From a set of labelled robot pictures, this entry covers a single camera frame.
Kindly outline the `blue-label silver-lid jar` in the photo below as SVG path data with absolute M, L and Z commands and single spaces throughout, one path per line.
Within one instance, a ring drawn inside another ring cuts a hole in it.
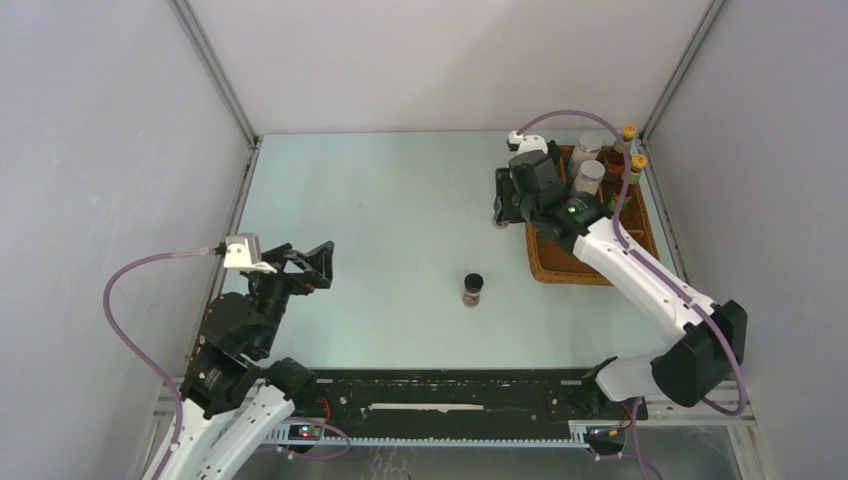
M 570 175 L 574 176 L 580 165 L 587 160 L 595 160 L 603 146 L 602 138 L 594 132 L 586 132 L 579 136 L 567 162 Z
M 571 193 L 573 195 L 587 193 L 594 196 L 604 179 L 605 172 L 605 166 L 601 162 L 597 160 L 583 161 L 574 176 Z

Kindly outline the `yellow-cap sauce bottle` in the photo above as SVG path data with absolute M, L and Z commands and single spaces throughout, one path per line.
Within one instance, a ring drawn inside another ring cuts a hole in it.
M 622 140 L 615 140 L 613 145 L 603 156 L 605 167 L 604 181 L 614 182 L 620 179 L 624 170 L 624 154 L 629 153 L 633 139 L 639 133 L 636 124 L 626 124 L 621 130 Z
M 631 199 L 638 191 L 638 185 L 649 159 L 646 155 L 636 154 L 631 156 L 631 166 L 626 169 L 624 164 L 610 166 L 612 183 L 608 192 L 606 206 L 614 211 L 619 202 L 622 202 L 621 211 L 627 209 Z

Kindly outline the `small black-lid spice jar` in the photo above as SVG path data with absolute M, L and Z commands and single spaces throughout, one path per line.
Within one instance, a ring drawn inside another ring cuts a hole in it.
M 502 230 L 506 229 L 510 223 L 502 218 L 502 216 L 498 213 L 494 214 L 492 217 L 492 223 L 496 229 Z

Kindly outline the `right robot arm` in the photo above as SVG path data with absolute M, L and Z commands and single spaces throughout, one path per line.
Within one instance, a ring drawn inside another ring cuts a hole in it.
M 597 365 L 581 392 L 588 414 L 606 418 L 624 400 L 658 394 L 693 407 L 739 374 L 746 311 L 733 300 L 720 305 L 674 276 L 595 196 L 570 192 L 549 153 L 513 156 L 496 169 L 495 191 L 496 222 L 526 223 L 596 270 L 652 321 L 665 343 L 657 353 Z

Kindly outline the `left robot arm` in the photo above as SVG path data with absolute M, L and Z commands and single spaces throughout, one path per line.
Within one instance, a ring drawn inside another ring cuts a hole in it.
M 213 299 L 199 347 L 175 390 L 168 439 L 147 479 L 229 479 L 277 424 L 312 411 L 316 374 L 290 357 L 268 367 L 278 329 L 294 296 L 332 285 L 335 245 L 301 252 L 286 243 L 262 250 L 254 233 L 231 235 L 212 249 L 246 278 L 248 291 Z

